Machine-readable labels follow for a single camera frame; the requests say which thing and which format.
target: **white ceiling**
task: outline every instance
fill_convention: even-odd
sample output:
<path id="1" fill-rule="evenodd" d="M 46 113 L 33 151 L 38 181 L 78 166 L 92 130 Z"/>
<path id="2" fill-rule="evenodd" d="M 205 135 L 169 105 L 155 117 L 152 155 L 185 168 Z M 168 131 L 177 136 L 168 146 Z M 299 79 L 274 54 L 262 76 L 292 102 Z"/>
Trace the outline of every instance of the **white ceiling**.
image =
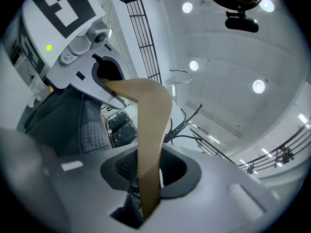
<path id="1" fill-rule="evenodd" d="M 193 4 L 188 14 L 181 10 L 185 2 Z M 177 87 L 179 106 L 202 103 L 194 122 L 222 139 L 226 150 L 248 148 L 280 120 L 307 78 L 309 49 L 295 21 L 280 0 L 272 13 L 259 6 L 246 12 L 258 21 L 258 33 L 227 29 L 226 9 L 212 0 L 162 3 L 177 66 L 192 73 L 192 82 Z M 191 60 L 199 63 L 195 72 Z M 262 94 L 252 90 L 256 79 L 268 80 Z"/>

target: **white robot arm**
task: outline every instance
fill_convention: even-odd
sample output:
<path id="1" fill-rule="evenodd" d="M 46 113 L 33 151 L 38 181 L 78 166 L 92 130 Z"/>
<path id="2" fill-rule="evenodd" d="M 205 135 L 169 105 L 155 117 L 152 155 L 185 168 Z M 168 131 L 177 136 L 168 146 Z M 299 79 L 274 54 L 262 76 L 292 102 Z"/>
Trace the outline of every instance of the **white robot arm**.
<path id="1" fill-rule="evenodd" d="M 46 84 L 56 91 L 70 86 L 112 108 L 125 107 L 102 82 L 128 77 L 123 57 L 108 43 L 96 0 L 26 0 L 21 12 L 17 40 Z"/>

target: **black opening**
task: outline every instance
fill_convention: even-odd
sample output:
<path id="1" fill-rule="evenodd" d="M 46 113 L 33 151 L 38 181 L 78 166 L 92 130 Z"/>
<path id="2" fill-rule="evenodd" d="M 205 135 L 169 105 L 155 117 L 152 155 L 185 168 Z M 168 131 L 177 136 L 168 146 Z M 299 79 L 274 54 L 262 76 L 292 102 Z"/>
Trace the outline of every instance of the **black opening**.
<path id="1" fill-rule="evenodd" d="M 85 79 L 85 76 L 81 72 L 77 72 L 76 75 L 81 79 Z"/>
<path id="2" fill-rule="evenodd" d="M 100 79 L 108 79 L 111 81 L 123 80 L 123 76 L 121 74 L 121 70 L 114 62 L 113 59 L 105 60 L 105 57 L 101 58 L 100 56 L 94 54 L 93 58 L 99 64 L 96 74 Z"/>
<path id="3" fill-rule="evenodd" d="M 111 51 L 111 47 L 109 47 L 107 44 L 104 45 L 109 51 Z"/>
<path id="4" fill-rule="evenodd" d="M 124 206 L 114 211 L 111 216 L 135 229 L 143 224 L 137 165 L 137 149 L 132 148 L 110 158 L 101 166 L 102 177 L 113 189 L 128 192 Z M 173 150 L 162 149 L 160 169 L 164 184 L 160 190 L 160 200 L 187 195 L 201 179 L 199 165 L 193 159 Z"/>

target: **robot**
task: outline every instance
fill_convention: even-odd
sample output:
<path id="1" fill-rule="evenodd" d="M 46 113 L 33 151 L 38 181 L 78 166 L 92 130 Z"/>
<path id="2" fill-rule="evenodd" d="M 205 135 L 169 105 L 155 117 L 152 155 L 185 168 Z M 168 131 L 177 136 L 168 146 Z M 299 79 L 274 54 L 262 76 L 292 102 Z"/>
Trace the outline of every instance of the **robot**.
<path id="1" fill-rule="evenodd" d="M 103 84 L 128 78 L 124 60 L 107 41 L 103 13 L 96 0 L 23 4 L 18 41 L 39 77 L 55 90 L 42 106 L 53 101 L 64 106 L 67 116 L 80 111 L 68 109 L 70 105 L 95 112 L 102 103 L 124 108 L 123 100 Z M 66 142 L 65 134 L 84 124 L 53 128 L 51 121 L 40 120 L 43 113 L 30 119 L 28 134 L 0 130 L 0 167 L 23 207 L 52 231 L 250 233 L 265 230 L 279 216 L 274 195 L 234 163 L 165 143 L 159 206 L 143 220 L 137 144 L 107 149 L 98 139 L 103 129 L 92 128 L 87 134 L 94 138 L 91 151 L 56 152 L 53 148 Z M 39 122 L 45 131 L 36 129 Z M 50 134 L 50 142 L 40 142 L 38 132 Z M 80 139 L 76 135 L 66 146 Z"/>

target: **ceiling light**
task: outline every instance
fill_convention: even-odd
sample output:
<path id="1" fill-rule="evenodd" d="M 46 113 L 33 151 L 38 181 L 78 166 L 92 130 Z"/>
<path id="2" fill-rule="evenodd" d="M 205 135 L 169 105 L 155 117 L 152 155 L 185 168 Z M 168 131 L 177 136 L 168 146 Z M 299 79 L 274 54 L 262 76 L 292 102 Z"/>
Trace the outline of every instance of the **ceiling light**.
<path id="1" fill-rule="evenodd" d="M 245 166 L 249 166 L 248 164 L 245 163 L 244 160 L 240 160 L 243 164 L 245 164 Z"/>
<path id="2" fill-rule="evenodd" d="M 192 4 L 189 2 L 185 2 L 183 5 L 183 12 L 190 13 L 192 11 Z"/>
<path id="3" fill-rule="evenodd" d="M 190 62 L 190 68 L 192 71 L 196 71 L 199 68 L 199 64 L 193 60 Z"/>
<path id="4" fill-rule="evenodd" d="M 307 120 L 307 119 L 305 118 L 305 116 L 302 115 L 302 114 L 299 115 L 299 119 L 300 119 L 304 124 L 308 122 L 308 120 Z"/>
<path id="5" fill-rule="evenodd" d="M 259 5 L 266 12 L 274 11 L 274 5 L 271 0 L 262 0 Z"/>
<path id="6" fill-rule="evenodd" d="M 193 122 L 189 121 L 189 123 L 191 123 L 194 127 L 198 128 L 198 126 L 196 126 Z"/>
<path id="7" fill-rule="evenodd" d="M 265 84 L 262 80 L 256 80 L 254 83 L 253 83 L 253 90 L 254 92 L 256 93 L 262 93 L 265 89 Z"/>
<path id="8" fill-rule="evenodd" d="M 175 85 L 172 85 L 173 96 L 175 97 Z"/>
<path id="9" fill-rule="evenodd" d="M 272 155 L 265 149 L 261 149 L 266 155 L 268 155 L 270 158 L 272 157 Z"/>
<path id="10" fill-rule="evenodd" d="M 111 35 L 112 35 L 112 29 L 110 29 L 109 31 L 109 38 L 111 37 Z"/>
<path id="11" fill-rule="evenodd" d="M 307 120 L 307 119 L 305 118 L 305 116 L 302 115 L 302 114 L 299 115 L 299 119 L 300 119 L 304 124 L 306 124 L 306 123 L 308 122 L 308 120 Z M 310 124 L 307 124 L 306 127 L 307 127 L 308 129 L 311 129 Z"/>
<path id="12" fill-rule="evenodd" d="M 210 137 L 213 141 L 215 141 L 215 142 L 217 142 L 218 144 L 220 144 L 220 142 L 217 141 L 214 137 L 212 137 L 212 136 L 210 136 L 210 135 L 209 135 L 209 137 Z"/>

